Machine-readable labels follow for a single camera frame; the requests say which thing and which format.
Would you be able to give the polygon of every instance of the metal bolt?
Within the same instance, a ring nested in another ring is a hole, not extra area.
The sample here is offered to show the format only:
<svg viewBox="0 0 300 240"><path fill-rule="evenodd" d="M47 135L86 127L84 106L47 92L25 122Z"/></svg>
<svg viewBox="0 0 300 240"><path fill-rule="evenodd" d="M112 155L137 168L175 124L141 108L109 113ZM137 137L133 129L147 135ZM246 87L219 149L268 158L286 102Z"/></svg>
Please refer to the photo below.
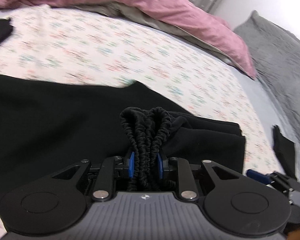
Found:
<svg viewBox="0 0 300 240"><path fill-rule="evenodd" d="M195 193L192 190L185 190L183 192L181 192L181 197L185 198L185 199L193 199L197 197L197 193Z"/></svg>
<svg viewBox="0 0 300 240"><path fill-rule="evenodd" d="M108 196L109 196L109 192L107 192L106 190L97 190L93 192L93 197L95 198L106 198Z"/></svg>

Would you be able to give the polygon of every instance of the floral bed sheet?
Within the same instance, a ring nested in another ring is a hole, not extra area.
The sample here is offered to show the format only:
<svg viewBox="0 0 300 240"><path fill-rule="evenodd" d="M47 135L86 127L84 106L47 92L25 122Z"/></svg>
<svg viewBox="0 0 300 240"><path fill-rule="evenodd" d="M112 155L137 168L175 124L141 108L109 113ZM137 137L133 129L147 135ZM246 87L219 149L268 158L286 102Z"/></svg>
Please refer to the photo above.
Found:
<svg viewBox="0 0 300 240"><path fill-rule="evenodd" d="M257 114L223 63L148 28L95 13L44 5L10 16L15 28L0 44L0 74L113 87L138 80L197 116L238 123L246 137L243 171L280 169Z"/></svg>

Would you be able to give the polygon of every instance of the bed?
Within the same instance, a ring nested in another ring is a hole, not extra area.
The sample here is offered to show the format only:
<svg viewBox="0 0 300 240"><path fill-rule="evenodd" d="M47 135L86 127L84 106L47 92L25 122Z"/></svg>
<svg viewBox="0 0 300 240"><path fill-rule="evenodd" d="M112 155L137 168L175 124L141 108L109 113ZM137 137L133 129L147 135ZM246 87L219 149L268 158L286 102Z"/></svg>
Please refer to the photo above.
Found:
<svg viewBox="0 0 300 240"><path fill-rule="evenodd" d="M283 171L272 150L272 127L279 125L293 140L287 117L264 83L238 71L220 51L203 49L185 36L187 40L79 9L41 5L0 11L0 17L7 16L15 28L0 44L0 74L113 87L137 80L192 114L238 123L246 137L243 173Z"/></svg>

